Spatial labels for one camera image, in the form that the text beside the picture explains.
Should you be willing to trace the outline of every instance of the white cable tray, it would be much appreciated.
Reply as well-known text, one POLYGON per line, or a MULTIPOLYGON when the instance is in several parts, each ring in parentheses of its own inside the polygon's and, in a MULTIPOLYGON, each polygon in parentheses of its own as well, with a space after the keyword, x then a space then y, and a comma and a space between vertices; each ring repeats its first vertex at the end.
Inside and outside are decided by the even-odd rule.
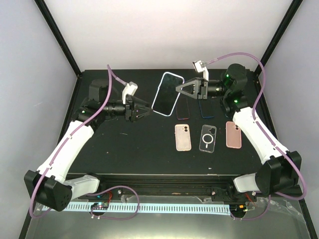
MULTIPOLYGON (((65 212, 89 212, 91 205, 88 202, 70 202, 63 210, 65 212)), ((94 212, 133 213, 137 203, 110 203, 107 210, 93 210, 94 212)), ((175 214, 217 214, 230 215, 229 205, 219 204, 161 204, 140 203, 139 213, 175 213, 175 214)))

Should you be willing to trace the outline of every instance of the pink cable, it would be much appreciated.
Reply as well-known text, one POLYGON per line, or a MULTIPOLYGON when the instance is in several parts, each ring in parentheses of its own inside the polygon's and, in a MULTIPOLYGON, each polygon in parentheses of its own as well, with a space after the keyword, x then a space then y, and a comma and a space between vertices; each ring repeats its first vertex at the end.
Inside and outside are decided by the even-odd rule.
POLYGON ((234 215, 232 213, 230 213, 230 216, 233 219, 235 219, 235 220, 241 220, 241 221, 252 221, 252 220, 259 219, 259 218, 261 218, 262 216, 264 216, 268 212, 269 206, 270 206, 270 201, 271 201, 271 196, 269 195, 268 196, 268 204, 267 204, 266 209, 264 210, 264 212, 262 214, 260 214, 259 216, 254 217, 254 218, 236 218, 236 217, 234 217, 234 215))
MULTIPOLYGON (((82 126, 86 125, 88 122, 90 122, 92 119, 94 119, 104 108, 104 106, 107 104, 107 102, 109 101, 109 98, 111 96, 111 89, 112 89, 112 70, 110 68, 109 65, 107 65, 108 67, 108 73, 109 73, 109 88, 108 88, 108 93, 106 95, 106 98, 103 102, 103 104, 101 105, 101 107, 95 112, 95 114, 93 114, 91 117, 89 117, 86 121, 84 121, 82 124, 80 124, 75 130, 73 130, 71 133, 70 133, 70 136, 74 135, 76 131, 78 131, 82 126)), ((54 156, 52 157, 52 160, 50 161, 49 165, 51 166, 55 160, 55 158, 57 157, 57 155, 59 154, 59 152, 61 151, 61 149, 63 148, 63 146, 66 144, 66 142, 69 140, 69 138, 66 138, 64 140, 64 142, 60 145, 60 147, 58 148, 58 150, 56 151, 56 153, 54 154, 54 156)), ((47 210, 46 212, 44 212, 43 214, 39 215, 39 216, 36 216, 34 213, 33 213, 33 204, 34 204, 34 200, 35 200, 35 196, 36 196, 36 193, 40 187, 40 184, 41 182, 43 181, 46 173, 49 171, 49 168, 47 168, 44 173, 41 175, 40 179, 38 180, 33 192, 32 192, 32 195, 31 195, 31 199, 30 199, 30 205, 29 205, 29 214, 32 218, 34 219, 37 219, 37 218, 41 218, 43 216, 45 216, 51 209, 47 210)))
MULTIPOLYGON (((236 55, 244 55, 244 56, 249 56, 249 57, 253 58, 255 61, 258 62, 260 68, 262 69, 263 85, 261 86, 260 92, 259 92, 259 94, 258 94, 258 96, 257 96, 257 98, 256 98, 256 100, 254 102, 253 109, 252 109, 253 119, 255 120, 256 119, 256 106, 257 106, 257 103, 259 102, 259 100, 260 100, 260 98, 261 98, 261 96, 262 96, 262 94, 264 92, 264 88, 265 88, 265 85, 266 85, 266 71, 265 71, 265 68, 264 68, 263 64, 261 63, 261 61, 257 57, 252 55, 252 54, 245 53, 245 52, 236 52, 236 53, 230 53, 230 54, 215 58, 215 59, 213 59, 211 61, 208 61, 208 62, 206 62, 206 65, 209 65, 209 64, 214 63, 216 61, 219 61, 221 59, 227 58, 229 56, 236 56, 236 55)), ((289 195, 286 195, 286 194, 283 194, 283 193, 280 193, 280 192, 277 192, 276 194, 278 194, 278 195, 280 195, 282 197, 288 198, 288 199, 292 199, 292 200, 301 200, 301 199, 305 198, 305 196, 307 194, 307 191, 308 191, 308 188, 307 188, 306 181, 305 181, 303 175, 301 174, 300 170, 296 167, 294 162, 284 152, 282 152, 278 147, 276 147, 276 144, 271 140, 270 136, 263 129, 261 124, 258 121, 256 122, 256 124, 258 125, 260 130, 264 133, 264 135, 267 137, 267 139, 270 141, 270 143, 275 147, 275 149, 289 162, 289 164, 292 166, 292 168, 296 171, 296 173, 299 176, 300 181, 301 181, 301 183, 303 185, 303 194, 300 197, 292 197, 292 196, 289 196, 289 195)))
POLYGON ((120 82, 122 85, 126 86, 127 82, 123 81, 120 77, 118 77, 117 75, 114 74, 114 72, 111 70, 111 74, 114 77, 115 80, 117 80, 118 82, 120 82))
POLYGON ((128 187, 128 186, 115 186, 115 187, 106 189, 106 190, 104 190, 104 191, 102 191, 102 192, 100 192, 100 193, 89 193, 89 194, 87 194, 87 196, 98 196, 98 195, 104 194, 104 193, 109 192, 109 191, 111 191, 111 190, 113 190, 113 189, 116 189, 116 188, 126 188, 126 189, 131 190, 131 191, 135 194, 136 199, 137 199, 137 201, 138 201, 138 205, 137 205, 137 207, 136 207, 135 212, 134 212, 132 215, 130 215, 129 217, 127 217, 127 218, 113 218, 113 217, 105 217, 105 216, 97 216, 97 215, 94 215, 94 214, 93 214, 94 208, 92 208, 92 210, 91 210, 91 215, 92 215, 93 217, 104 218, 104 219, 111 219, 111 220, 117 220, 117 221, 124 221, 124 220, 128 220, 128 219, 131 219, 131 218, 135 217, 135 215, 138 213, 138 211, 139 211, 139 209, 140 209, 140 198, 139 198, 137 192, 136 192, 133 188, 130 188, 130 187, 128 187))

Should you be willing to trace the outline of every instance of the black table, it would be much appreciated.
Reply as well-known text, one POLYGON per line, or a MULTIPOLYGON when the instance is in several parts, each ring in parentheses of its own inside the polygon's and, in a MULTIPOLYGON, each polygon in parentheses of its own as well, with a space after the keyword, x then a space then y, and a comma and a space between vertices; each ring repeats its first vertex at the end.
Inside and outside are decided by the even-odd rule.
MULTIPOLYGON (((135 96, 152 103, 164 72, 169 71, 189 80, 199 75, 187 70, 116 70, 121 79, 133 81, 139 86, 135 96)), ((210 70, 211 79, 220 79, 223 70, 210 70)), ((253 72, 247 71, 248 83, 245 95, 252 106, 257 96, 253 72)), ((73 112, 88 96, 89 85, 94 79, 107 79, 106 70, 86 70, 80 83, 73 112)), ((113 81, 119 91, 123 85, 113 81)), ((69 174, 135 174, 135 175, 238 175, 254 173, 261 166, 253 146, 242 134, 242 148, 226 147, 225 124, 228 119, 222 112, 219 99, 212 99, 215 117, 203 119, 198 100, 188 98, 190 119, 178 120, 174 111, 170 117, 152 113, 135 123, 126 122, 124 117, 103 123, 83 147, 72 164, 69 174), (175 147, 174 126, 186 123, 190 127, 192 149, 178 152, 175 147), (199 151, 201 128, 204 124, 217 127, 215 151, 199 151)), ((260 106, 257 112, 264 115, 260 106)))

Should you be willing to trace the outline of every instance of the dark phone case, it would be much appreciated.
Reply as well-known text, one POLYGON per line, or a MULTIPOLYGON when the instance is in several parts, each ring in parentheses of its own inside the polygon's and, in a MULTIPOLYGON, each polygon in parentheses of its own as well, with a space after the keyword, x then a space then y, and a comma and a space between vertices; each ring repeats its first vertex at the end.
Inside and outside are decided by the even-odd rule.
POLYGON ((176 116, 178 120, 187 120, 190 118, 188 101, 185 96, 180 95, 176 103, 176 116))
POLYGON ((214 108, 211 99, 198 100, 200 114, 204 119, 214 118, 214 108))

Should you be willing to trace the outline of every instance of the pink phone case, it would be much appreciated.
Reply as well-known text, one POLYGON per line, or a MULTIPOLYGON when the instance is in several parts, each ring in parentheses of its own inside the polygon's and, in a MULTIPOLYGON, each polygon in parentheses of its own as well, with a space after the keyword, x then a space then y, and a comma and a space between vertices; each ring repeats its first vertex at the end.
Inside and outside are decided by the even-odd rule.
POLYGON ((226 146, 229 148, 241 148, 241 130, 232 121, 226 123, 226 146))
POLYGON ((189 126, 187 124, 175 125, 175 140, 177 151, 191 150, 189 126))

